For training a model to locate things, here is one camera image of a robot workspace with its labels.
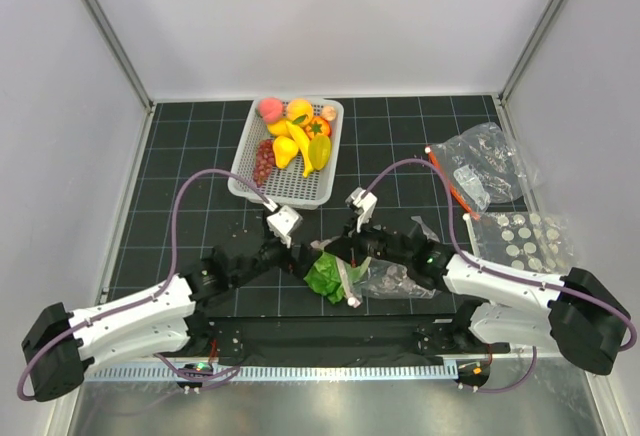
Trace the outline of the green lettuce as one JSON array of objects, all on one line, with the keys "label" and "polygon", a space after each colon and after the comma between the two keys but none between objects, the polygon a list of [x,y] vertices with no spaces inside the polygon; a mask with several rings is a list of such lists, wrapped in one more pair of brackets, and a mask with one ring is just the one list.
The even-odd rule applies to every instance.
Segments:
[{"label": "green lettuce", "polygon": [[357,286],[365,278],[369,262],[370,259],[366,258],[360,266],[352,267],[340,258],[322,252],[303,281],[331,304],[345,301],[348,306],[357,308],[362,302],[362,294]]}]

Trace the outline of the pink dotted zip bag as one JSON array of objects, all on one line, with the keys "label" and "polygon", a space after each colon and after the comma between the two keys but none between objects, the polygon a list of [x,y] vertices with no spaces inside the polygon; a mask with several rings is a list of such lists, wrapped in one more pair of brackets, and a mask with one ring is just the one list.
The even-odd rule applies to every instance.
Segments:
[{"label": "pink dotted zip bag", "polygon": [[[310,245],[325,252],[325,247],[337,238],[335,236],[325,240],[313,241]],[[362,294],[362,302],[359,306],[364,303],[365,298],[381,300],[432,299],[438,293],[436,289],[426,289],[419,286],[409,277],[407,268],[404,266],[370,257],[367,258],[370,259],[368,272],[357,286]]]}]

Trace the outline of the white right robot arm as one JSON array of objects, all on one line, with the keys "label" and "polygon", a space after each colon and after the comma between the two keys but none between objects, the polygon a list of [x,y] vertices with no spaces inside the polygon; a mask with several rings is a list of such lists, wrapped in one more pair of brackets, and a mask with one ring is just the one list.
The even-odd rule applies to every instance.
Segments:
[{"label": "white right robot arm", "polygon": [[608,375],[618,354],[637,341],[629,312],[585,269],[517,270],[423,234],[373,227],[340,236],[325,250],[348,263],[372,258],[398,264],[425,289],[480,300],[469,317],[450,328],[453,345],[463,352],[483,343],[544,348],[582,370]]}]

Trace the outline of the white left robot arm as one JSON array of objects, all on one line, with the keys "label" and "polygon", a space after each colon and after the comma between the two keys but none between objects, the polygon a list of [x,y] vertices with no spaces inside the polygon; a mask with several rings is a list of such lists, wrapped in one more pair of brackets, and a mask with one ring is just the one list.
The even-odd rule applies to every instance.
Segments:
[{"label": "white left robot arm", "polygon": [[214,307],[233,290],[274,269],[305,276],[321,252],[277,239],[251,256],[229,257],[222,248],[164,282],[107,304],[68,311],[46,307],[21,347],[26,368],[17,387],[23,401],[64,396],[103,368],[150,355],[200,356],[214,339]]}]

